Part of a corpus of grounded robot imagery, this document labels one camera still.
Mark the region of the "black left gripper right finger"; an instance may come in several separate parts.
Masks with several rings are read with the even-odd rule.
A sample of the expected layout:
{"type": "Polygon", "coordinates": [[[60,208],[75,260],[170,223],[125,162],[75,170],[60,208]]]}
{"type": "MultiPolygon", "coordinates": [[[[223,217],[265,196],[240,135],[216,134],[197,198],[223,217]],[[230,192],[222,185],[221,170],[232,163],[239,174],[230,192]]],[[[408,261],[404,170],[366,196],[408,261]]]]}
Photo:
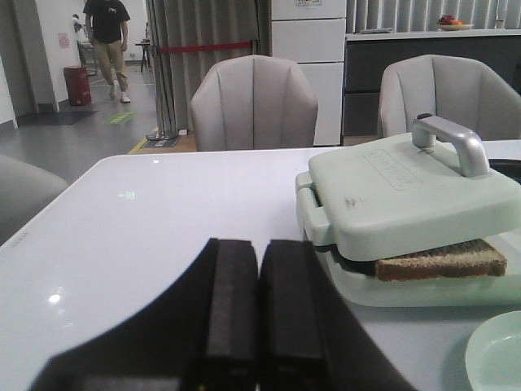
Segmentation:
{"type": "Polygon", "coordinates": [[[261,389],[413,389],[342,302],[311,244],[271,241],[260,291],[261,389]]]}

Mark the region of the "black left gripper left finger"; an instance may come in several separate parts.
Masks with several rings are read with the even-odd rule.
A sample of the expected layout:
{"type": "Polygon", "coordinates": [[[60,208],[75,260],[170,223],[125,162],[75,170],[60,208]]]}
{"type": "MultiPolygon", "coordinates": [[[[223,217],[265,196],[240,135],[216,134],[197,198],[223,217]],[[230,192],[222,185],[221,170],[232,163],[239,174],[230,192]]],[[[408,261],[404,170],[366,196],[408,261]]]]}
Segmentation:
{"type": "Polygon", "coordinates": [[[254,386],[256,254],[210,239],[186,271],[124,322],[55,355],[34,390],[246,390],[254,386]]]}

